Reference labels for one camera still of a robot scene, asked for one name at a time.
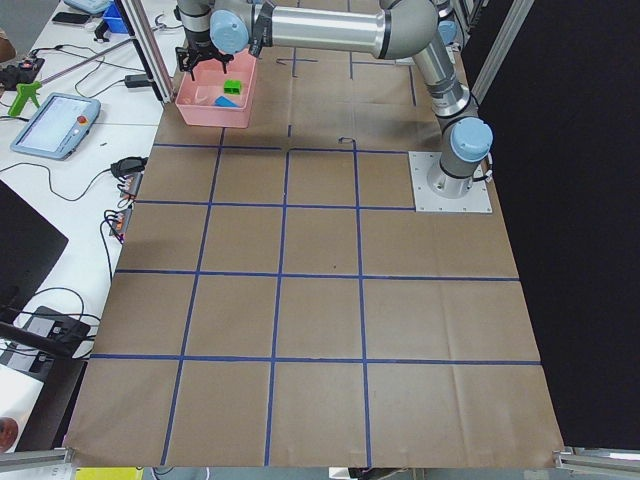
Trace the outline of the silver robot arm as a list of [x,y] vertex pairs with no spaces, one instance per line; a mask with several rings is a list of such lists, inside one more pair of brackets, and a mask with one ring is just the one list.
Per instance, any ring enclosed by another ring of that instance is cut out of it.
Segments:
[[180,1],[180,103],[196,126],[181,145],[213,144],[223,166],[342,164],[366,170],[409,150],[440,153],[430,184],[443,192],[484,179],[489,126],[477,116],[459,60],[438,33],[431,1]]
[[438,13],[438,32],[445,46],[452,45],[457,37],[455,9],[450,0],[436,0],[434,4]]

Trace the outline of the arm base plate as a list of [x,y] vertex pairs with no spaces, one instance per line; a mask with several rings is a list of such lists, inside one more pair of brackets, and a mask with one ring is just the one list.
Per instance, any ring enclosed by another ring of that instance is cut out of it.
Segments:
[[440,165],[440,152],[409,151],[415,211],[435,214],[491,214],[488,187],[475,177],[456,179]]

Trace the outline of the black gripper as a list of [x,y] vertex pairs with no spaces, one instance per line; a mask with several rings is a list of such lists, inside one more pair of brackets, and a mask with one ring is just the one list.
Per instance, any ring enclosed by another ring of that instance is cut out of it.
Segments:
[[205,40],[197,40],[197,39],[189,39],[188,40],[188,51],[189,55],[185,60],[186,71],[189,73],[192,81],[195,80],[194,69],[199,63],[199,58],[214,58],[221,64],[222,72],[224,74],[228,73],[228,65],[234,60],[234,56],[232,54],[226,54],[222,52],[215,52],[215,46],[211,42],[210,39]]

